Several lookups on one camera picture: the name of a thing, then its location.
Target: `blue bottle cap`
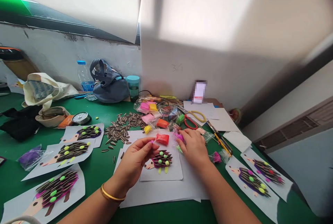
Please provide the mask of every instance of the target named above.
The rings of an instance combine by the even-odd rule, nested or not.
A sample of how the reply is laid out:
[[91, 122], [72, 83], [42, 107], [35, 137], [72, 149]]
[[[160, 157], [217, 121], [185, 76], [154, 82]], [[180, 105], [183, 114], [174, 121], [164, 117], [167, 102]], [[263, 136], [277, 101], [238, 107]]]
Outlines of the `blue bottle cap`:
[[140, 81], [140, 77], [138, 77], [138, 76], [131, 75], [131, 76], [127, 77], [128, 83], [138, 83], [139, 81]]

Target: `white wall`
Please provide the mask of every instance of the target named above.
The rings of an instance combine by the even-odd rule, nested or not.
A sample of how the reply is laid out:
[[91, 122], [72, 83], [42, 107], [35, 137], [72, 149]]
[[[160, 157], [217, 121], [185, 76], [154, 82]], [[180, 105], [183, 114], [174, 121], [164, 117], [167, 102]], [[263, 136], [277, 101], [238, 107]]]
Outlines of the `white wall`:
[[[13, 25], [0, 24], [0, 45], [23, 50], [41, 72], [58, 82], [79, 88], [77, 60], [89, 65], [104, 58], [122, 75], [142, 75], [140, 46], [64, 34]], [[5, 82], [8, 68], [0, 62], [0, 82]]]
[[333, 61], [318, 70], [243, 131], [252, 141], [280, 128], [333, 96]]
[[142, 0], [143, 85], [190, 96], [195, 79], [227, 109], [293, 72], [333, 32], [333, 0]]
[[311, 210], [332, 215], [333, 128], [274, 151], [269, 156], [297, 183]]

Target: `gold bracelet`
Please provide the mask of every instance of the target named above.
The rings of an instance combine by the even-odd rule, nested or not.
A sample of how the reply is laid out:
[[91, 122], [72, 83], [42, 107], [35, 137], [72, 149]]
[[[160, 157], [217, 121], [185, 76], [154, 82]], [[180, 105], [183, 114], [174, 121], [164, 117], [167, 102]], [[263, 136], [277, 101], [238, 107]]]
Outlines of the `gold bracelet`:
[[104, 183], [101, 186], [101, 193], [107, 200], [114, 200], [114, 201], [122, 202], [126, 199], [126, 196], [124, 198], [120, 199], [120, 198], [116, 198], [116, 197], [109, 195], [108, 193], [105, 192], [103, 185], [104, 185]]

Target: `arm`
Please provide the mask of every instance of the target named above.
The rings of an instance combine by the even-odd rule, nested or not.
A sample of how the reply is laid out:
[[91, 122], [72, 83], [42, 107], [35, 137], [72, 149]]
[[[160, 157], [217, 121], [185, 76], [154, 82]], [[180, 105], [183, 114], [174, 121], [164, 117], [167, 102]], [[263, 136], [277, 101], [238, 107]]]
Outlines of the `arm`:
[[[158, 153], [159, 146], [150, 142], [154, 139], [151, 137], [139, 139], [127, 149], [116, 172], [103, 186], [109, 195], [119, 199], [124, 198], [127, 191], [135, 185], [145, 163]], [[119, 204], [106, 199], [99, 188], [58, 224], [108, 223]]]
[[190, 129], [180, 132], [186, 145], [180, 139], [177, 142], [205, 186], [218, 223], [260, 223], [209, 160], [205, 140], [200, 133]]

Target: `left hand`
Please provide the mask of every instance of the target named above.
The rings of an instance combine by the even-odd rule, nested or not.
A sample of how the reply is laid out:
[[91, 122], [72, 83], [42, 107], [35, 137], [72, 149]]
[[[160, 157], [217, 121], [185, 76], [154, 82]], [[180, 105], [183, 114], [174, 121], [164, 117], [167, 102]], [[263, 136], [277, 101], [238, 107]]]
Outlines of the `left hand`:
[[151, 143], [154, 139], [154, 137], [138, 139], [127, 149], [114, 175], [105, 183], [106, 191], [109, 188], [111, 195], [113, 193], [120, 195], [119, 198], [124, 197], [138, 181], [145, 163], [158, 154], [160, 146]]

